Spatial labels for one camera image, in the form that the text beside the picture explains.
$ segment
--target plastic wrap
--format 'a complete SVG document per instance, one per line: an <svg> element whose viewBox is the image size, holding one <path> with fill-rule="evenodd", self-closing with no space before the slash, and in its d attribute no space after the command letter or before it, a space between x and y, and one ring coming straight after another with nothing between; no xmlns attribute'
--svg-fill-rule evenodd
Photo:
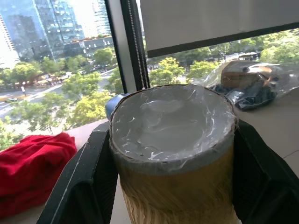
<svg viewBox="0 0 299 224"><path fill-rule="evenodd" d="M230 103L195 85L162 86L124 98L111 121L116 159L139 172L183 173L219 159L233 142Z"/></svg>
<svg viewBox="0 0 299 224"><path fill-rule="evenodd" d="M192 83L225 95L236 108L248 111L268 105L299 87L299 69L283 64L231 61Z"/></svg>

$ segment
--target car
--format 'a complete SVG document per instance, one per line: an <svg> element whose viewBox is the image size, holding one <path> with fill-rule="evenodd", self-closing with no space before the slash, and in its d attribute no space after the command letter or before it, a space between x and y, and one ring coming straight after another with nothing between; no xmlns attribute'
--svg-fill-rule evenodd
<svg viewBox="0 0 299 224"><path fill-rule="evenodd" d="M12 102L16 102L16 101L18 101L17 98L8 98L5 100L6 103L12 103Z"/></svg>

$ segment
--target food in plastic bag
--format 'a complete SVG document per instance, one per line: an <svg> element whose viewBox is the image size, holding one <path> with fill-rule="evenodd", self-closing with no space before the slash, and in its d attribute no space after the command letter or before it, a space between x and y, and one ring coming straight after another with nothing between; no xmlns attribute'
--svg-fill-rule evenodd
<svg viewBox="0 0 299 224"><path fill-rule="evenodd" d="M297 69L281 64L231 61L193 81L225 95L241 111L253 110L299 87Z"/></svg>

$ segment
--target black holder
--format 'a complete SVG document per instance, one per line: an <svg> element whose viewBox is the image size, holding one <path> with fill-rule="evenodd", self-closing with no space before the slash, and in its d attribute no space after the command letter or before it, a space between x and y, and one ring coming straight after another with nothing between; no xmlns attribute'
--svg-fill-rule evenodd
<svg viewBox="0 0 299 224"><path fill-rule="evenodd" d="M94 129L65 166L37 224L110 223L118 172L108 127ZM234 144L233 204L242 223L299 223L299 179L287 163L244 121Z"/></svg>

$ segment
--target paper cup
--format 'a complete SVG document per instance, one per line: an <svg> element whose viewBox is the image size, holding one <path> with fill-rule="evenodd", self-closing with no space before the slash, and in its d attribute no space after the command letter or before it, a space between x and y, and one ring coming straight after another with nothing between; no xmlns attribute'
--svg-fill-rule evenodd
<svg viewBox="0 0 299 224"><path fill-rule="evenodd" d="M230 224L231 104L195 85L124 98L111 117L110 146L133 224Z"/></svg>

